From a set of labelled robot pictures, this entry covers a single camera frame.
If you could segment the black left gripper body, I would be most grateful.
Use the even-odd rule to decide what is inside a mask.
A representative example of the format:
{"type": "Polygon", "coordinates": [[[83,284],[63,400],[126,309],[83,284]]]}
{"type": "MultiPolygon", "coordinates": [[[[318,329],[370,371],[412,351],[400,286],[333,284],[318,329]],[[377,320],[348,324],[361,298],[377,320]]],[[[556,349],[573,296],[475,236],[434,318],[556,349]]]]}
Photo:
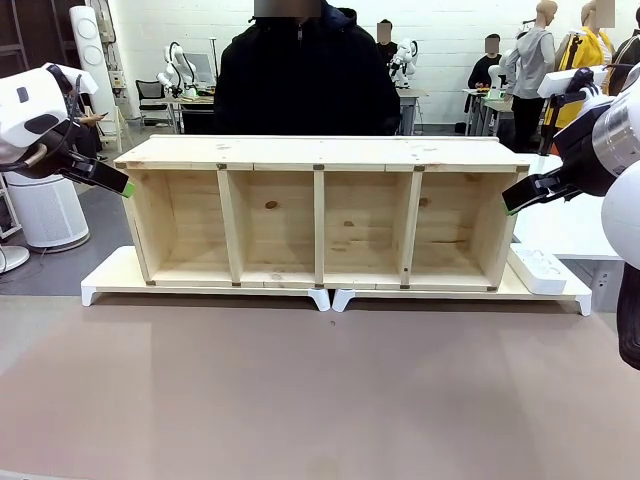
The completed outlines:
{"type": "Polygon", "coordinates": [[[14,162],[14,171],[27,178],[62,175],[77,183],[94,183],[95,144],[80,124],[62,124],[46,133],[14,162]]]}

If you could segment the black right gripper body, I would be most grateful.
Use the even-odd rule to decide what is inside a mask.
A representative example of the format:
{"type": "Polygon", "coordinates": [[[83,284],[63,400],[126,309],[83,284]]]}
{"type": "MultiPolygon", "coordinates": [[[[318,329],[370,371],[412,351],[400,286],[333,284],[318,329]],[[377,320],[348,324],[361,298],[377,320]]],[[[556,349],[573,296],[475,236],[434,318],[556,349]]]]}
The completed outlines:
{"type": "Polygon", "coordinates": [[[554,193],[605,195],[614,183],[614,175],[602,165],[592,143],[596,122],[609,109],[609,106],[598,106],[587,111],[554,137],[562,159],[554,193]]]}

